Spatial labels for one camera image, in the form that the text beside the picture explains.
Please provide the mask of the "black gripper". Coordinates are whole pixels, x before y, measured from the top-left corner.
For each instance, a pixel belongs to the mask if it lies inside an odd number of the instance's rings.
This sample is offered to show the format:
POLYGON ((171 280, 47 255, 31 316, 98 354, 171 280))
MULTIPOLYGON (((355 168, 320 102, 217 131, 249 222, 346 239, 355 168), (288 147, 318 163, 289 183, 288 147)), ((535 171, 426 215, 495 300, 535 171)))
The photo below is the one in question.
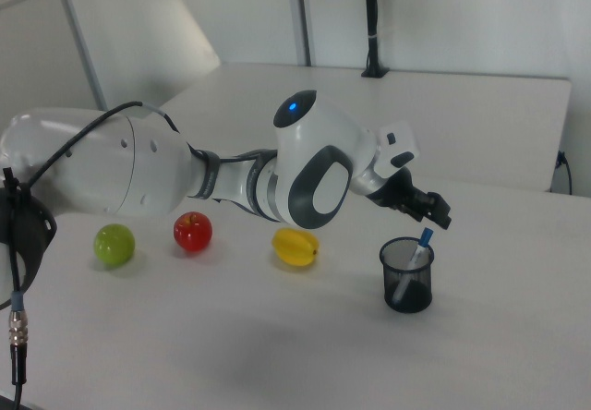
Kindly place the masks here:
POLYGON ((406 168, 388 178, 386 183, 368 198, 376 205, 409 215, 417 222, 425 216, 443 230, 451 225, 451 207, 436 192, 422 192, 413 185, 412 175, 406 168))

